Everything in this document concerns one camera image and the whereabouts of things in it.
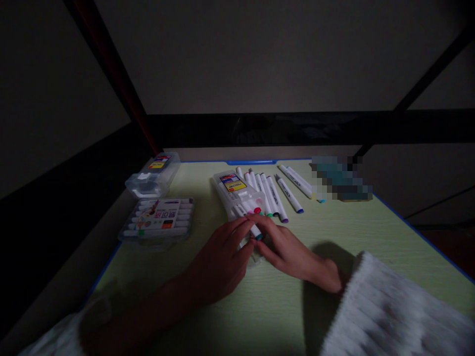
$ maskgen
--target clear plastic box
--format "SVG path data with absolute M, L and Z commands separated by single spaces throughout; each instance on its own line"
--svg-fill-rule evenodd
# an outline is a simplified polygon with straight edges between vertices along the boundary
M 160 198 L 168 193 L 168 187 L 180 168 L 176 152 L 162 152 L 139 173 L 132 174 L 125 186 L 139 199 Z
M 230 170 L 217 173 L 213 176 L 213 180 L 221 202 L 228 214 L 229 221 L 247 214 L 261 214 L 264 211 L 264 193 L 258 192 L 248 185 L 235 171 Z M 252 227 L 251 234 L 258 240 L 263 238 L 264 242 L 267 243 L 266 237 L 262 235 L 257 226 Z M 250 234 L 241 241 L 238 250 L 248 242 L 249 238 Z M 247 268 L 251 269 L 260 264 L 263 260 L 264 257 L 254 249 L 247 263 Z
M 193 211 L 193 198 L 141 199 L 118 238 L 134 247 L 166 251 L 189 237 Z

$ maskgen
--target finger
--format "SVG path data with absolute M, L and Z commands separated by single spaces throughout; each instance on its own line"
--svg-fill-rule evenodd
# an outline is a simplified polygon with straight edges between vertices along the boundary
M 261 253 L 261 255 L 264 256 L 266 260 L 269 261 L 271 265 L 273 265 L 278 270 L 281 270 L 282 272 L 284 272 L 283 259 L 276 253 L 272 252 L 272 250 L 269 247 L 267 247 L 267 245 L 264 242 L 257 241 L 256 248 Z
M 214 233 L 211 235 L 209 240 L 211 241 L 211 240 L 222 239 L 223 242 L 226 242 L 231 232 L 233 232 L 239 225 L 241 225 L 246 220 L 247 219 L 245 217 L 242 217 L 242 218 L 233 220 L 231 222 L 225 222 L 214 231 Z
M 233 264 L 237 267 L 243 267 L 247 265 L 247 261 L 249 261 L 249 257 L 252 255 L 252 251 L 254 251 L 254 245 L 256 240 L 249 239 L 249 241 L 235 253 L 233 257 Z
M 280 231 L 271 218 L 259 214 L 248 215 L 247 218 L 258 224 L 259 229 L 262 227 L 263 230 L 270 235 L 273 241 L 275 238 L 278 238 Z
M 245 238 L 246 234 L 254 225 L 254 222 L 249 220 L 246 220 L 246 222 L 239 225 L 237 229 L 229 236 L 228 241 L 225 244 L 226 248 L 229 249 L 230 252 L 234 253 L 242 239 Z

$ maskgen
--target sweater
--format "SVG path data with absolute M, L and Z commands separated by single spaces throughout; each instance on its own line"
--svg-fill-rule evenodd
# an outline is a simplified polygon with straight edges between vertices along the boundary
M 96 300 L 60 321 L 20 356 L 84 355 L 80 331 L 106 323 L 110 315 L 107 300 Z M 475 323 L 363 252 L 321 354 L 473 356 Z

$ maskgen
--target desk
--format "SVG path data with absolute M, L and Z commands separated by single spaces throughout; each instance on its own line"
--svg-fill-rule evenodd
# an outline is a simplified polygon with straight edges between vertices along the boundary
M 311 181 L 310 160 L 279 161 Z M 276 165 L 252 166 L 273 175 Z M 196 210 L 190 238 L 167 252 L 136 251 L 122 245 L 94 293 L 110 297 L 119 313 L 185 269 L 217 226 L 227 220 L 211 183 L 213 174 L 235 168 L 225 162 L 183 163 L 168 196 L 192 196 Z M 473 317 L 475 286 L 377 197 L 370 202 L 324 204 L 309 200 L 284 178 L 304 214 L 282 195 L 287 227 L 309 248 L 332 241 L 356 255 L 367 250 L 429 293 Z M 304 355 L 316 352 L 337 302 L 317 287 L 289 277 L 268 262 L 248 271 L 236 291 L 194 312 L 159 336 L 153 353 L 184 355 Z

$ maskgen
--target box label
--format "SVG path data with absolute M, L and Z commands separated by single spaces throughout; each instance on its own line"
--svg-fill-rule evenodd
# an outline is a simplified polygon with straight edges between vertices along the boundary
M 148 169 L 163 168 L 163 166 L 167 163 L 170 157 L 171 156 L 159 156 L 155 158 L 153 162 L 150 163 L 150 166 L 148 167 Z
M 140 215 L 135 230 L 173 228 L 179 209 L 180 199 L 158 199 Z
M 219 179 L 221 180 L 221 182 L 223 182 L 228 192 L 231 193 L 236 190 L 247 188 L 247 185 L 234 173 L 227 176 L 219 177 Z

